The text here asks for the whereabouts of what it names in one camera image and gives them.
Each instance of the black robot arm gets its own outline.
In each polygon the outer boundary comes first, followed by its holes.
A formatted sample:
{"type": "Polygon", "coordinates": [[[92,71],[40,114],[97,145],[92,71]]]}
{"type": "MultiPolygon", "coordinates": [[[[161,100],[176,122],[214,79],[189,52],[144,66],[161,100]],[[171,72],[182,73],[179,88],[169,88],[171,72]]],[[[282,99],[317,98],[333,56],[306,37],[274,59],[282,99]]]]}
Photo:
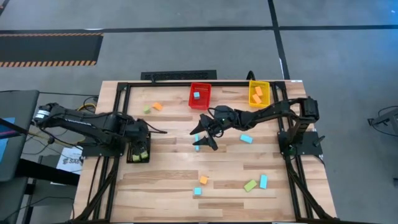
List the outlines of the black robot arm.
{"type": "Polygon", "coordinates": [[[229,128],[247,131],[254,128],[258,123],[283,117],[292,118],[295,121],[294,127],[289,129],[286,144],[300,144],[308,125],[319,119],[318,103],[310,97],[279,101],[255,112],[233,110],[228,106],[217,106],[216,108],[209,108],[209,113],[212,118],[201,114],[198,126],[190,134],[206,131],[208,137],[203,137],[193,145],[206,145],[213,150],[218,149],[214,137],[222,137],[224,131],[229,128]],[[294,104],[300,105],[299,115],[290,109],[294,104]]]}
{"type": "Polygon", "coordinates": [[[139,156],[141,159],[147,157],[149,129],[143,119],[134,120],[132,116],[119,112],[84,113],[66,109],[57,103],[49,103],[39,107],[34,121],[41,130],[62,127],[90,139],[76,143],[77,146],[101,146],[109,151],[117,151],[114,154],[116,156],[129,144],[134,148],[134,159],[139,159],[139,156]]]}

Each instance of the orange block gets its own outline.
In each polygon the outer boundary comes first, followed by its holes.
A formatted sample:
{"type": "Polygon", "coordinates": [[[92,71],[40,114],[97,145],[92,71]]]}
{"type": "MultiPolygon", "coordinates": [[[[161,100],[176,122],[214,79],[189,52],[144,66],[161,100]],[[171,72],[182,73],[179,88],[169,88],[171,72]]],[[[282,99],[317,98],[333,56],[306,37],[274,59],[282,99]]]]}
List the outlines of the orange block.
{"type": "Polygon", "coordinates": [[[261,87],[257,86],[254,89],[256,90],[256,93],[257,93],[258,96],[262,96],[261,87]]]}
{"type": "Polygon", "coordinates": [[[252,95],[252,97],[257,104],[261,103],[261,99],[257,94],[252,95]]]}
{"type": "Polygon", "coordinates": [[[207,179],[208,179],[207,177],[201,176],[199,182],[200,182],[201,184],[207,184],[207,179]]]}
{"type": "Polygon", "coordinates": [[[163,106],[160,103],[154,103],[152,107],[159,111],[163,109],[163,106]]]}

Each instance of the wooden tabletop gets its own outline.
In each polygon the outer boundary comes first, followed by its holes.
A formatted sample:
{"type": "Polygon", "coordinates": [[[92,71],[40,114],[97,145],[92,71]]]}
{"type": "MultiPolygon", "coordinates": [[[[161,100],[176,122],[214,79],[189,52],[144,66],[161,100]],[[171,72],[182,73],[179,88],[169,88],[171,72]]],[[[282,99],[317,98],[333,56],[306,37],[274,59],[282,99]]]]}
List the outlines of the wooden tabletop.
{"type": "MultiPolygon", "coordinates": [[[[118,82],[103,82],[97,113],[112,111],[118,82]]],[[[286,81],[289,98],[306,97],[302,82],[286,81]]],[[[201,146],[195,152],[194,137],[189,133],[204,111],[188,106],[190,87],[133,87],[128,114],[143,118],[168,134],[153,134],[148,164],[127,164],[121,158],[113,201],[112,222],[243,222],[292,221],[294,212],[285,162],[279,154],[277,120],[258,124],[246,131],[252,144],[239,140],[241,131],[229,129],[216,139],[219,149],[201,146]],[[144,114],[144,105],[161,103],[162,111],[144,114]],[[258,186],[246,192],[243,186],[251,179],[268,176],[267,189],[258,186]],[[206,185],[201,175],[209,177],[206,185]],[[202,187],[202,196],[193,196],[193,188],[202,187]]],[[[210,106],[228,105],[240,110],[256,111],[248,105],[248,87],[212,87],[210,106]]],[[[302,156],[309,191],[325,209],[335,216],[324,166],[313,156],[302,156]]],[[[75,212],[86,206],[96,158],[84,161],[75,197],[75,212]]],[[[96,192],[100,169],[93,192],[96,192]]],[[[305,215],[302,194],[300,208],[305,215]]],[[[108,193],[101,204],[101,215],[108,193]]]]}

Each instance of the warning tape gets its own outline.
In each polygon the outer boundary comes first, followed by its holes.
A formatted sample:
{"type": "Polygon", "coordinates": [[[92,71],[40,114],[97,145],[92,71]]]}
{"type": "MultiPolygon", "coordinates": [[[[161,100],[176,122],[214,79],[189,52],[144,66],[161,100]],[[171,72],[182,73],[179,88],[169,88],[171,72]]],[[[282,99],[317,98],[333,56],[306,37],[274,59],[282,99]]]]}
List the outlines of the warning tape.
{"type": "Polygon", "coordinates": [[[59,66],[93,66],[97,61],[49,61],[49,62],[0,62],[0,67],[59,67],[59,66]]]}
{"type": "Polygon", "coordinates": [[[102,35],[103,33],[85,33],[85,34],[0,34],[0,37],[64,37],[64,36],[81,36],[81,35],[102,35]]]}

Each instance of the plastic basket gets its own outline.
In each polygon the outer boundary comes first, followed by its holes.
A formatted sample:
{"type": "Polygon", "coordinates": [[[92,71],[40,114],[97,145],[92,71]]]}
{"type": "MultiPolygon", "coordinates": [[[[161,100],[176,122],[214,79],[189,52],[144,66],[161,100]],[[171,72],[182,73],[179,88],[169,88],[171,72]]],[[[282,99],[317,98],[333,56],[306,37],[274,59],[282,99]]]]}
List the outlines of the plastic basket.
{"type": "Polygon", "coordinates": [[[189,95],[188,105],[192,109],[207,110],[210,104],[211,84],[207,83],[191,83],[191,93],[189,95]],[[194,92],[199,92],[200,98],[195,100],[194,92]]]}
{"type": "Polygon", "coordinates": [[[269,94],[269,82],[253,81],[249,83],[249,105],[253,107],[265,108],[271,103],[271,95],[269,94]],[[252,95],[256,94],[255,87],[261,87],[262,96],[260,96],[261,103],[256,103],[252,95]]]}

